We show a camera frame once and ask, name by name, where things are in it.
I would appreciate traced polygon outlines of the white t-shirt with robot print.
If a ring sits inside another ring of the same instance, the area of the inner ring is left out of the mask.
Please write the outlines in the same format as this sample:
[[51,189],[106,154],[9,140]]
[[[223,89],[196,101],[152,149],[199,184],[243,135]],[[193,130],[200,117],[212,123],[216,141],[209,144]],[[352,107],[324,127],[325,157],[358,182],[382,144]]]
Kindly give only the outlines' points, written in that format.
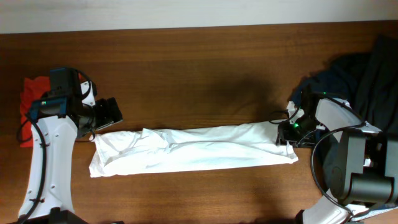
[[156,174],[293,164],[290,144],[276,143],[267,121],[198,129],[142,129],[98,134],[90,176]]

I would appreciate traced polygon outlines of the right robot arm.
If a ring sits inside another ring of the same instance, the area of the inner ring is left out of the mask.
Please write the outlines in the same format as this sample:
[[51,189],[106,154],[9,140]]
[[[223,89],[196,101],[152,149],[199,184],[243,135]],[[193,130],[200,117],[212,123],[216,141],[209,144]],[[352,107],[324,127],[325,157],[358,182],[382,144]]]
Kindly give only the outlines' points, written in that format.
[[397,138],[383,133],[355,112],[347,100],[328,92],[301,91],[299,105],[290,102],[288,118],[277,123],[278,145],[312,148],[315,160],[321,143],[335,139],[336,157],[326,170],[324,190],[311,165],[313,180],[322,194],[312,207],[301,210],[296,223],[362,223],[397,209]]

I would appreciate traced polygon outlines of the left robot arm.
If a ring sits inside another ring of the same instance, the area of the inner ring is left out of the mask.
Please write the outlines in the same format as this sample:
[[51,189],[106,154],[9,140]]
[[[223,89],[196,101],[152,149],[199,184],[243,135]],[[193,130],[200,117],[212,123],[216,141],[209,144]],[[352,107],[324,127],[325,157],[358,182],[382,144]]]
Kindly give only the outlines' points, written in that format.
[[50,71],[50,90],[26,114],[32,131],[29,183],[18,223],[84,223],[71,194],[74,144],[87,134],[123,120],[115,98],[99,99],[95,83],[81,70]]

